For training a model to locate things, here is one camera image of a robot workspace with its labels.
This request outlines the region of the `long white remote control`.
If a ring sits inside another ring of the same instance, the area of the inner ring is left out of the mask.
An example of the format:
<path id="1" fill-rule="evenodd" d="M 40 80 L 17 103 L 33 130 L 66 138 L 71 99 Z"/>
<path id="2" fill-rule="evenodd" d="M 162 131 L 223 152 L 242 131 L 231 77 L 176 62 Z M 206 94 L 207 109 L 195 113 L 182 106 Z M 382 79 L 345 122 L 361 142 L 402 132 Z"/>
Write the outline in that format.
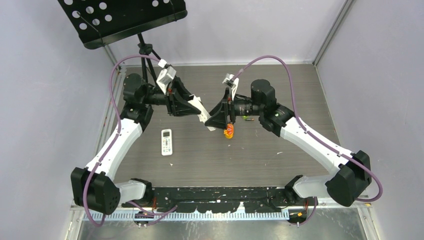
<path id="1" fill-rule="evenodd" d="M 189 96 L 190 100 L 188 101 L 189 104 L 191 104 L 193 107 L 198 109 L 200 111 L 200 114 L 198 114 L 199 121 L 204 123 L 206 126 L 206 121 L 209 120 L 211 117 L 206 108 L 204 107 L 202 100 L 200 97 L 197 97 L 196 95 L 192 94 Z M 212 126 L 206 126 L 209 131 L 215 131 L 216 128 Z"/>

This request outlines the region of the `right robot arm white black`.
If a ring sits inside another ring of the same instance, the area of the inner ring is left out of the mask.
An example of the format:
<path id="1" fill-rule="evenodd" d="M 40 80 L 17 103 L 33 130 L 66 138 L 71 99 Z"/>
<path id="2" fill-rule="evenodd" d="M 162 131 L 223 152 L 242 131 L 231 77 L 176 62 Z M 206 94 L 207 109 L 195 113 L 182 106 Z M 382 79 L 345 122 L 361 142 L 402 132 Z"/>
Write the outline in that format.
<path id="1" fill-rule="evenodd" d="M 310 197 L 330 197 L 339 205 L 351 206 L 371 184 L 370 157 L 359 150 L 354 153 L 323 137 L 306 126 L 288 107 L 277 102 L 275 89 L 266 79 L 250 85 L 250 97 L 234 94 L 230 84 L 221 101 L 209 112 L 205 126 L 227 130 L 237 117 L 257 116 L 260 125 L 277 137 L 299 147 L 326 170 L 326 175 L 297 175 L 284 188 L 291 205 Z"/>

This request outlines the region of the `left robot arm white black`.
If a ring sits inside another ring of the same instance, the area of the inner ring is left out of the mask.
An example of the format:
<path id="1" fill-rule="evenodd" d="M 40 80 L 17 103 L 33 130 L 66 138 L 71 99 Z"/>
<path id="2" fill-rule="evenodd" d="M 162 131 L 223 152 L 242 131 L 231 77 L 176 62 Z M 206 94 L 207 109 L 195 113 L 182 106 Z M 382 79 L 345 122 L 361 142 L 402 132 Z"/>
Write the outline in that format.
<path id="1" fill-rule="evenodd" d="M 114 182 L 121 162 L 150 123 L 153 105 L 166 106 L 168 114 L 174 117 L 199 115 L 203 106 L 177 76 L 162 90 L 131 73 L 123 82 L 123 99 L 125 104 L 118 114 L 116 128 L 105 145 L 86 167 L 76 167 L 70 175 L 74 202 L 86 212 L 111 215 L 130 201 L 148 207 L 154 199 L 151 182 L 139 178 Z"/>

